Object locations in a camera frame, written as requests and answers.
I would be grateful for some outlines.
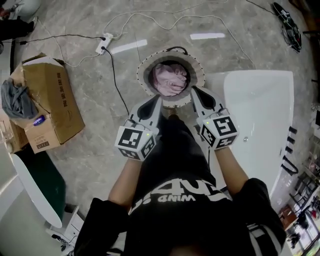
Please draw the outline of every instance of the cardboard box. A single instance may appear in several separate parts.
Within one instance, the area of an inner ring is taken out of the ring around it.
[[[12,119],[24,129],[34,153],[60,146],[85,127],[61,63],[41,53],[22,62],[10,76],[14,84],[29,88],[29,96],[39,112],[33,119]],[[41,115],[45,121],[34,126]]]
[[[6,137],[6,142],[11,144],[12,153],[20,151],[28,144],[25,130],[14,124],[7,114],[0,108],[0,130]]]

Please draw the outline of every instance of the black t-shirt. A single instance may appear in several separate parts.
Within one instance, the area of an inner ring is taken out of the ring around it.
[[[169,138],[170,147],[160,141],[145,160],[129,214],[113,202],[93,199],[76,256],[105,256],[125,231],[125,256],[167,256],[172,248],[190,245],[207,255],[280,254],[286,233],[266,185],[249,179],[230,200],[216,189],[206,159],[187,133]]]

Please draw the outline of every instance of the gray tile floor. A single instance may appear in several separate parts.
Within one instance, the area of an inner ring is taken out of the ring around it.
[[[271,0],[254,0],[270,8]],[[306,30],[301,13],[287,0],[278,1],[289,11],[301,31]],[[197,0],[43,0],[37,15],[52,35],[82,34],[100,36],[106,23],[114,16],[139,10],[178,11],[198,4]],[[287,46],[281,35],[281,23],[272,14],[245,0],[227,3],[205,3],[180,13],[147,13],[162,26],[170,27],[183,15],[221,17],[244,51],[252,58],[257,69],[289,70],[294,74],[294,119],[298,129],[294,155],[291,160],[300,165],[308,155],[310,131],[310,105],[315,98],[311,79],[316,78],[309,40],[303,36],[303,49],[296,53]],[[107,32],[117,35],[129,15],[116,18]],[[225,38],[191,40],[190,34],[223,33]],[[38,24],[29,39],[47,37],[48,33]],[[76,65],[84,56],[95,55],[98,40],[80,37],[57,39],[64,59]],[[128,108],[146,96],[136,80],[140,62],[150,54],[172,46],[185,47],[197,57],[206,74],[253,69],[238,45],[228,34],[222,22],[213,17],[187,17],[172,30],[158,27],[152,20],[135,15],[124,29],[119,40],[114,40],[109,50],[136,41],[146,40],[147,45],[134,47],[114,54],[116,82]],[[29,43],[16,51],[16,58],[26,58],[43,52],[61,58],[53,39]],[[83,214],[88,212],[93,197],[106,199],[116,181],[125,159],[114,149],[119,125],[126,119],[126,109],[114,87],[110,56],[107,54],[88,58],[77,68],[67,66],[70,83],[85,122],[85,129],[66,144],[48,151],[62,174],[66,185],[66,200],[79,204]],[[192,124],[190,105],[179,109],[182,119]],[[281,173],[272,205],[276,210],[289,199],[295,177]]]

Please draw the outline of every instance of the pink cloth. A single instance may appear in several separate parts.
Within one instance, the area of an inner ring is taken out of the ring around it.
[[[179,64],[156,65],[153,70],[154,87],[163,96],[175,96],[186,87],[187,72]]]

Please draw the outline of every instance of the person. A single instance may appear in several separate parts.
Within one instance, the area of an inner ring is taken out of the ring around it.
[[[279,255],[286,233],[266,185],[216,150],[229,199],[185,123],[173,113],[159,129],[144,162],[128,159],[108,198],[92,200],[74,255],[108,255],[123,232],[122,256]]]
[[[14,12],[15,9],[15,7],[12,7],[6,10],[0,7],[0,42],[26,37],[36,27],[38,17],[34,17],[30,23],[21,19],[9,19],[10,13]]]

